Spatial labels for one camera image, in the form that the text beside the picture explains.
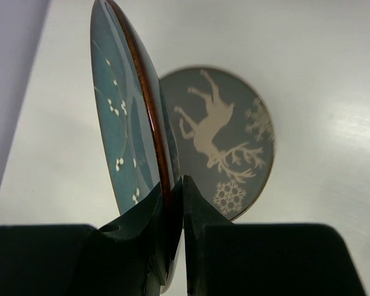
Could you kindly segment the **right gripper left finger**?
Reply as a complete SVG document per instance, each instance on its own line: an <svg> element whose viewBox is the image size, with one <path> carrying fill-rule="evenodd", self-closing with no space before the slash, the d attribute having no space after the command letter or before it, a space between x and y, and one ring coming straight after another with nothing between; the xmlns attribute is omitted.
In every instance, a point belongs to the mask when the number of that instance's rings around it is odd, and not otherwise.
<svg viewBox="0 0 370 296"><path fill-rule="evenodd" d="M89 243L90 295L160 295L170 285L183 226L183 181L159 186Z"/></svg>

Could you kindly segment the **dark teal blossom plate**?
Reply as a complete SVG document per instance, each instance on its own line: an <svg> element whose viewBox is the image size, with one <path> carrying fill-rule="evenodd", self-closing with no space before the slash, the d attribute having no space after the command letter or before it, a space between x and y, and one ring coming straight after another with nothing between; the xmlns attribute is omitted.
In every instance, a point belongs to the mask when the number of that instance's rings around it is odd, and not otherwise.
<svg viewBox="0 0 370 296"><path fill-rule="evenodd" d="M178 180L177 146L160 82L146 49L114 1L96 1L91 65L104 154L119 217L159 186L165 199ZM80 271L90 279L89 246Z"/></svg>

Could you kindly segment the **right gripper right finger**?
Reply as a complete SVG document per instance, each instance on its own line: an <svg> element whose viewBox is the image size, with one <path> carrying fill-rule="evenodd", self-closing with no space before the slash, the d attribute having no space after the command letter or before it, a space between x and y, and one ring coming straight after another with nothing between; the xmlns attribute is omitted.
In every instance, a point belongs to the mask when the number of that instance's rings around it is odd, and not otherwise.
<svg viewBox="0 0 370 296"><path fill-rule="evenodd" d="M201 194L193 178L183 176L183 226L186 251L186 279L188 295L206 295L205 260L206 226L232 225Z"/></svg>

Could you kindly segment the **grey deer plate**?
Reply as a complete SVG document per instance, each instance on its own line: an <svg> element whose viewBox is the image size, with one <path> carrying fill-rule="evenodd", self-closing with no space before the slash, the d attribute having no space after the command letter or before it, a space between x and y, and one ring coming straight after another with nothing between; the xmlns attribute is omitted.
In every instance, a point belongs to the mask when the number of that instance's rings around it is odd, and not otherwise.
<svg viewBox="0 0 370 296"><path fill-rule="evenodd" d="M160 79L179 168L223 216L235 220L261 196L274 163L273 121L259 93L239 75L183 67Z"/></svg>

